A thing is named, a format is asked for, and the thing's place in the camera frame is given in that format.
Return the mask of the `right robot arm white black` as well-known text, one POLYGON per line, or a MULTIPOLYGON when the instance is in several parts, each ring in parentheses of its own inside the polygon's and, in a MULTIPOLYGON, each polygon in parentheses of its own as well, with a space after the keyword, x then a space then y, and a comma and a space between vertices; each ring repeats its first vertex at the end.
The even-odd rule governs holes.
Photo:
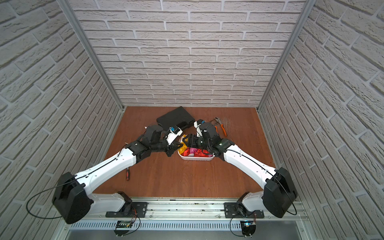
POLYGON ((208 122, 195 122, 197 134, 182 138, 187 147, 202 149, 232 164, 252 178, 263 190, 257 193, 246 192, 236 203, 236 215, 250 216, 256 210, 267 210, 273 216, 282 218, 298 196, 288 170, 278 170, 253 158, 228 139, 223 139, 215 127, 208 122))

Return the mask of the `yellow tea bag packet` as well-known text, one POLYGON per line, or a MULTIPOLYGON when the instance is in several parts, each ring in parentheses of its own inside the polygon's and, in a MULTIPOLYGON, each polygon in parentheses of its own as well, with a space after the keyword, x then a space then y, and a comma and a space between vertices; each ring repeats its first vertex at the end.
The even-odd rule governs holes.
POLYGON ((182 146, 178 149, 178 153, 182 155, 187 149, 187 145, 184 142, 181 142, 182 146))

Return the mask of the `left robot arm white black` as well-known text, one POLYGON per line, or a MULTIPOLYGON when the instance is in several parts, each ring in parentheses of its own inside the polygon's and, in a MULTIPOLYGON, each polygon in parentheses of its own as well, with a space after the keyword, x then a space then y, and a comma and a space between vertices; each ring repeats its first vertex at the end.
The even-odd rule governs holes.
POLYGON ((149 126, 136 141, 124 145, 118 153, 98 165, 75 175, 64 173, 57 182, 53 205, 67 224, 76 223, 97 210, 119 211, 126 202, 120 194, 116 199, 98 199, 92 196, 94 190, 119 172, 148 158, 153 152, 164 152, 172 156, 182 147, 176 140, 182 133, 176 126, 167 131, 159 125, 149 126))

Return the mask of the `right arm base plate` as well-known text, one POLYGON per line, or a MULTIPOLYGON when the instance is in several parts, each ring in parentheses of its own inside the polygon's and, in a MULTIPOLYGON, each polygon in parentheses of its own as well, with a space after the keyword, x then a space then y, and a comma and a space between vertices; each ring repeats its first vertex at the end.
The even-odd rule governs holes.
POLYGON ((224 212, 227 219, 246 218, 246 219, 263 219, 265 217, 263 210, 248 211, 245 207, 238 203, 224 203, 224 212))

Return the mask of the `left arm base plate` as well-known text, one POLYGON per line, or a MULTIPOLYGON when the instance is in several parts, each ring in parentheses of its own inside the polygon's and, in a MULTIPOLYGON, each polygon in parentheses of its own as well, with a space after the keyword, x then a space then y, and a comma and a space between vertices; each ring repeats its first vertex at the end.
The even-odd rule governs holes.
POLYGON ((106 218, 132 218, 134 216, 144 218, 147 212, 147 207, 147 202, 125 203, 117 212, 106 212, 106 218))

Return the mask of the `white plastic storage box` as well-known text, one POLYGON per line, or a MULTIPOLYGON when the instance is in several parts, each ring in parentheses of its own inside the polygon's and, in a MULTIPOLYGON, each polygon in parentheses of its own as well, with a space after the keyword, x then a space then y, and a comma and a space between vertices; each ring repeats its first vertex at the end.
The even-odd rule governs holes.
MULTIPOLYGON (((183 135, 180 139, 180 143, 182 142, 182 139, 186 137, 186 135, 183 135)), ((198 149, 198 151, 194 155, 190 155, 189 148, 182 154, 178 155, 183 159, 183 160, 188 160, 188 161, 211 161, 214 158, 214 155, 209 153, 206 150, 198 149)))

